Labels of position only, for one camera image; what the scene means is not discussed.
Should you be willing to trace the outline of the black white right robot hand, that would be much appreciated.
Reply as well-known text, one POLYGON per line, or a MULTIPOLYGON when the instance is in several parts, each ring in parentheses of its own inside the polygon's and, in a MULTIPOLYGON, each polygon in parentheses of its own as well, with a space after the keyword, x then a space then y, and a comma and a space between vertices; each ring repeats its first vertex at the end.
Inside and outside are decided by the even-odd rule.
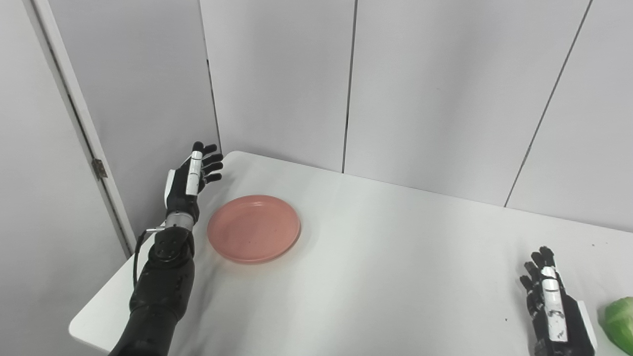
POLYGON ((536 342, 536 356, 594 356, 595 333, 583 302, 567 293, 554 253, 541 246, 519 278, 536 342))

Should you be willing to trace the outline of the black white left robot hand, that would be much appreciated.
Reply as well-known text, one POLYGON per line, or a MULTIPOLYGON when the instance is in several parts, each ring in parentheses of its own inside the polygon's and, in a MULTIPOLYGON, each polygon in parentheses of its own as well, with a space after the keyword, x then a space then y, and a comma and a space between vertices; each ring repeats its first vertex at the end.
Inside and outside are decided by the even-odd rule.
MULTIPOLYGON (((223 169, 224 156, 219 152, 216 144, 203 145, 202 142, 195 142, 193 152, 201 153, 200 176, 197 183, 197 192, 203 191, 207 184, 220 181, 223 169)), ((167 215, 181 212, 192 216, 194 221, 198 221, 200 209, 197 202, 197 194, 187 194, 188 169, 191 157, 188 156, 181 166, 176 170, 171 170, 171 179, 167 181, 167 196, 165 198, 167 215)))

